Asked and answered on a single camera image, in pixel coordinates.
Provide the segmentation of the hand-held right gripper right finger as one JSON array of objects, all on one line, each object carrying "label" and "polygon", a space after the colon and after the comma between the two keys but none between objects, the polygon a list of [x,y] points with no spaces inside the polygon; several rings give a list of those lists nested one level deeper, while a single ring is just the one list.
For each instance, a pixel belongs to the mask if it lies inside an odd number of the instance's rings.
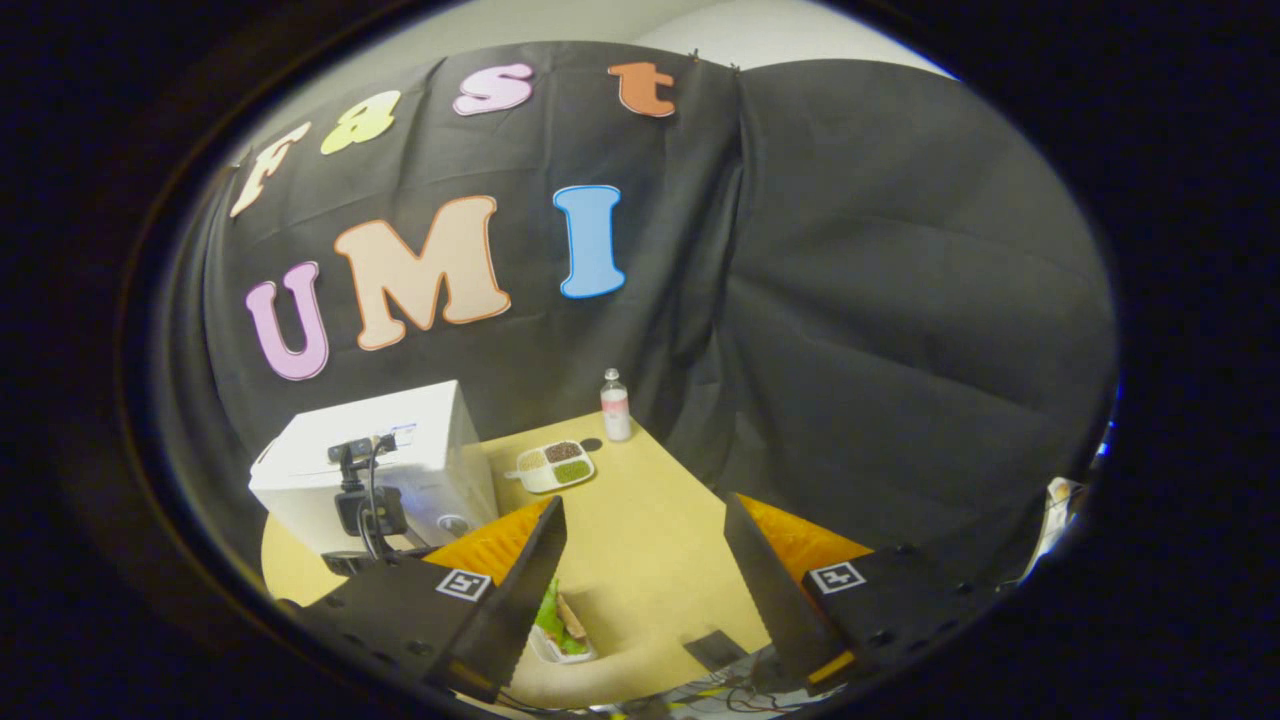
[{"label": "hand-held right gripper right finger", "polygon": [[783,676],[817,694],[914,664],[996,601],[931,550],[870,550],[739,492],[723,534]]}]

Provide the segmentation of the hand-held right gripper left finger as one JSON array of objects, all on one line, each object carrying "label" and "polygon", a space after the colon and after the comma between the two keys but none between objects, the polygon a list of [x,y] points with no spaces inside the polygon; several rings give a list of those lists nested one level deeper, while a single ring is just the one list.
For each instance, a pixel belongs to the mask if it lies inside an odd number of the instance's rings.
[{"label": "hand-held right gripper left finger", "polygon": [[335,652],[404,691],[490,703],[508,685],[568,538],[548,496],[421,559],[392,553],[300,609]]}]

